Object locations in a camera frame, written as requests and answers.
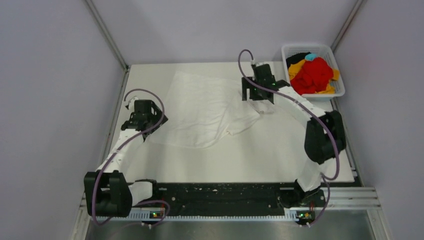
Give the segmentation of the white t shirt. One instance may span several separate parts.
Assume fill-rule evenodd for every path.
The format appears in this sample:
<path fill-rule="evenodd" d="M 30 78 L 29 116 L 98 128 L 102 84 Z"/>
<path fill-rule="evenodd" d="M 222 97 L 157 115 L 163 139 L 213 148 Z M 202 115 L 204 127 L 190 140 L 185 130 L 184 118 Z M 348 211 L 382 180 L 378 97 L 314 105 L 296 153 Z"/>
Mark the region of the white t shirt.
<path fill-rule="evenodd" d="M 155 144 L 202 149 L 237 135 L 276 107 L 242 100 L 242 82 L 177 71 L 164 101 L 167 122 L 147 139 Z"/>

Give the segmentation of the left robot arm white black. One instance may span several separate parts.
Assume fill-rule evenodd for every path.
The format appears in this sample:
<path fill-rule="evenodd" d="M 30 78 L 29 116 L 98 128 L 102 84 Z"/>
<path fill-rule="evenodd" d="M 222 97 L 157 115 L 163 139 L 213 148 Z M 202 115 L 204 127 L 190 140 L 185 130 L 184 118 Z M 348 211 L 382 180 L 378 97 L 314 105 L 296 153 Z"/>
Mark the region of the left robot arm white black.
<path fill-rule="evenodd" d="M 127 217 L 132 207 L 144 202 L 154 207 L 160 202 L 160 193 L 154 189 L 155 180 L 126 179 L 139 147 L 154 131 L 168 121 L 162 101 L 138 99 L 126 106 L 131 111 L 120 127 L 115 146 L 96 171 L 85 174 L 83 183 L 88 214 L 96 217 Z"/>

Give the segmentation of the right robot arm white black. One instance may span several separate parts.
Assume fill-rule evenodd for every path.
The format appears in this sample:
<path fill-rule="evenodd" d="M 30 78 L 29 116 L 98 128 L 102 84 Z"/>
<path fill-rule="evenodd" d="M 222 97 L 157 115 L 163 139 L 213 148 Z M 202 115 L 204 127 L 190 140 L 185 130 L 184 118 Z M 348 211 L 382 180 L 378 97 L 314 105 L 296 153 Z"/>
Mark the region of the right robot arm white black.
<path fill-rule="evenodd" d="M 336 180 L 341 172 L 340 153 L 346 149 L 346 136 L 341 114 L 325 111 L 301 96 L 285 80 L 277 81 L 267 63 L 250 62 L 253 75 L 247 76 L 243 67 L 242 99 L 265 100 L 289 113 L 305 129 L 301 165 L 294 184 L 293 200 L 307 206 L 322 183 Z"/>

